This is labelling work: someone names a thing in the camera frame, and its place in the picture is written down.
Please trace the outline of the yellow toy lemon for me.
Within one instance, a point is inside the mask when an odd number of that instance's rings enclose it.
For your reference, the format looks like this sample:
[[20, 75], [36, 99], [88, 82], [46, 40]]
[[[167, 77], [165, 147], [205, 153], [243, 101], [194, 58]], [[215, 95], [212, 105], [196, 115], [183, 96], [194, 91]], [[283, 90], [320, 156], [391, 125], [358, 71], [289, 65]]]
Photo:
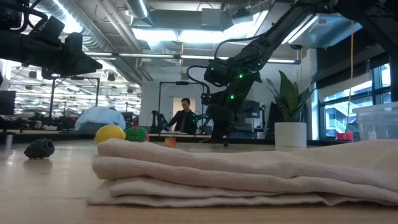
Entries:
[[99, 144], [109, 139], [125, 139], [125, 138], [126, 138], [126, 133], [124, 132], [123, 129], [121, 129], [119, 126], [108, 124], [97, 130], [94, 137], [94, 142], [95, 144]]

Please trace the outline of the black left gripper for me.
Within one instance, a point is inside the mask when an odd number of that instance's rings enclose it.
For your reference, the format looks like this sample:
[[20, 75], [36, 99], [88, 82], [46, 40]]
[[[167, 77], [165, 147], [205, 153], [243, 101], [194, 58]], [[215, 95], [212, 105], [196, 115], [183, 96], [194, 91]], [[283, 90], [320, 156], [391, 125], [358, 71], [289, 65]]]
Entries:
[[11, 30], [0, 30], [0, 58], [34, 65], [61, 77], [93, 73], [103, 66], [82, 50], [83, 36], [73, 32], [63, 42], [60, 31], [31, 31], [25, 35]]

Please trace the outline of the white cover sheet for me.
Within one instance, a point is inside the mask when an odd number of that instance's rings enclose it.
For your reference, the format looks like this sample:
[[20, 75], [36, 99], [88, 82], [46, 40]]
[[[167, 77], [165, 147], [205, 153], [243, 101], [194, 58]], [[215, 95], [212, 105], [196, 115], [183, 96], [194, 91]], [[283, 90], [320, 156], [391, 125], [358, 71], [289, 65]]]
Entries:
[[126, 127], [121, 112], [115, 109], [94, 106], [87, 109], [76, 121], [75, 131], [80, 133], [95, 133], [105, 125], [116, 125], [121, 129]]

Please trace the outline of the black gantry frame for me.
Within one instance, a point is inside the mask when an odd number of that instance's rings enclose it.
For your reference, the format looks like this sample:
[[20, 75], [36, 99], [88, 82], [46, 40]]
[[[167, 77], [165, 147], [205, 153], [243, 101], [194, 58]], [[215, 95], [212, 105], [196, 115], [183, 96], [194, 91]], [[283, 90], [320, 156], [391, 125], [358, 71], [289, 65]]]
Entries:
[[195, 82], [160, 82], [157, 111], [169, 121], [178, 110], [182, 109], [180, 100], [189, 98], [193, 112], [203, 114], [205, 106], [201, 102], [201, 95], [204, 92], [204, 85]]

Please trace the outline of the black background monitor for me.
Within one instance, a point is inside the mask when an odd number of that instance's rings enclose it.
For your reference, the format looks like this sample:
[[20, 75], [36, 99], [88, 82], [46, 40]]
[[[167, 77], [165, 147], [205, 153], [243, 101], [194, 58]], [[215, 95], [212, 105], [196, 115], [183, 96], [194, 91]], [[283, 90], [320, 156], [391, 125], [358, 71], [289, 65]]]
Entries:
[[13, 115], [15, 110], [16, 91], [0, 91], [0, 115]]

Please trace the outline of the red green toy tomato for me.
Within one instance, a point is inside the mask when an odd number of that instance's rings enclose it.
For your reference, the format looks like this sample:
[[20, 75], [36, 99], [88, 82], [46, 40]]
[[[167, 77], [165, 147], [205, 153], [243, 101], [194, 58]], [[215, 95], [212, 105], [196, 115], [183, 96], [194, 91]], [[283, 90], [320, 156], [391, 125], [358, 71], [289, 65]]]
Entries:
[[132, 142], [149, 142], [149, 134], [145, 128], [133, 126], [126, 131], [125, 140]]

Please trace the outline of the green plant in white pot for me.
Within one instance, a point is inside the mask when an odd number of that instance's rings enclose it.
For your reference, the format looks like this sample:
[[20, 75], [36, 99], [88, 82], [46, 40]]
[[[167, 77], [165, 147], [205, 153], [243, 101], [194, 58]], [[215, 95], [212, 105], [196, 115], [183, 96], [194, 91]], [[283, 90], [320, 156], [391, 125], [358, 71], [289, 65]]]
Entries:
[[281, 147], [306, 147], [307, 125], [301, 122], [302, 109], [311, 97], [315, 88], [310, 88], [319, 79], [323, 70], [318, 70], [310, 79], [303, 92], [299, 92], [296, 82], [292, 83], [287, 75], [279, 70], [280, 87], [276, 89], [273, 82], [266, 78], [267, 88], [274, 95], [275, 103], [284, 117], [283, 122], [275, 122], [275, 145]]

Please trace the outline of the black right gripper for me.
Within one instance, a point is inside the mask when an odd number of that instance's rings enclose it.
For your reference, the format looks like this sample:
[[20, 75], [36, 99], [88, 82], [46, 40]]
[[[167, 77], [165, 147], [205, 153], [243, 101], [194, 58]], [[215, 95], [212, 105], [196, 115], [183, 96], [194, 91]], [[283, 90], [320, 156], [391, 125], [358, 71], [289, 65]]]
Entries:
[[211, 134], [212, 144], [228, 143], [224, 136], [228, 135], [233, 129], [231, 122], [240, 112], [248, 92], [249, 84], [244, 83], [230, 83], [224, 90], [217, 92], [211, 92], [211, 88], [206, 89], [206, 93], [217, 94], [217, 102], [209, 105], [206, 109], [206, 113], [214, 123]]

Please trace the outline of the person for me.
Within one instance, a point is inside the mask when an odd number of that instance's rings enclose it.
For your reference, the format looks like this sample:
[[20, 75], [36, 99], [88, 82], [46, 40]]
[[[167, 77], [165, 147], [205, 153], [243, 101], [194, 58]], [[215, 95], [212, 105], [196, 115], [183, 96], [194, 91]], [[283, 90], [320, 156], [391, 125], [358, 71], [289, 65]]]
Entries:
[[173, 125], [175, 125], [174, 131], [187, 134], [196, 134], [196, 114], [190, 109], [190, 99], [183, 98], [181, 103], [183, 110], [176, 112], [176, 114], [168, 123], [168, 127], [171, 128]]

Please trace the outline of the black toy blackberry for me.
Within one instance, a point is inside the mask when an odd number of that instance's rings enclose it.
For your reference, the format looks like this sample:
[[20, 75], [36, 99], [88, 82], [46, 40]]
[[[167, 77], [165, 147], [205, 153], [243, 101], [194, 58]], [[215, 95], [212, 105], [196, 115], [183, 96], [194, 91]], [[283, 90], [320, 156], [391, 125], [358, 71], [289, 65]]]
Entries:
[[53, 142], [48, 138], [33, 141], [24, 151], [29, 159], [45, 159], [55, 152]]

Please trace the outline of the folded beige cloth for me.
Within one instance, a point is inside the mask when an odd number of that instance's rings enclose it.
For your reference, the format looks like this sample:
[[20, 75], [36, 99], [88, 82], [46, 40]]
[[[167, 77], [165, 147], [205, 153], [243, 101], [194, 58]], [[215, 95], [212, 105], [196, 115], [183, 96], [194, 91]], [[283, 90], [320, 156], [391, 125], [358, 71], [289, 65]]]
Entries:
[[398, 206], [398, 140], [204, 153], [110, 139], [98, 145], [92, 166], [102, 184], [88, 197], [90, 205]]

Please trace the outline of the clear plastic tupperware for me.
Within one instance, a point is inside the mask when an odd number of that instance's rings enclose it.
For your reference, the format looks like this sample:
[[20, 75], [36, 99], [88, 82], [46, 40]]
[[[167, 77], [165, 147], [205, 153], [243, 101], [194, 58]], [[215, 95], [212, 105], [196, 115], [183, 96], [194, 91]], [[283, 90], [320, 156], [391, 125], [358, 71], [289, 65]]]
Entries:
[[353, 110], [362, 141], [375, 139], [398, 140], [398, 101]]

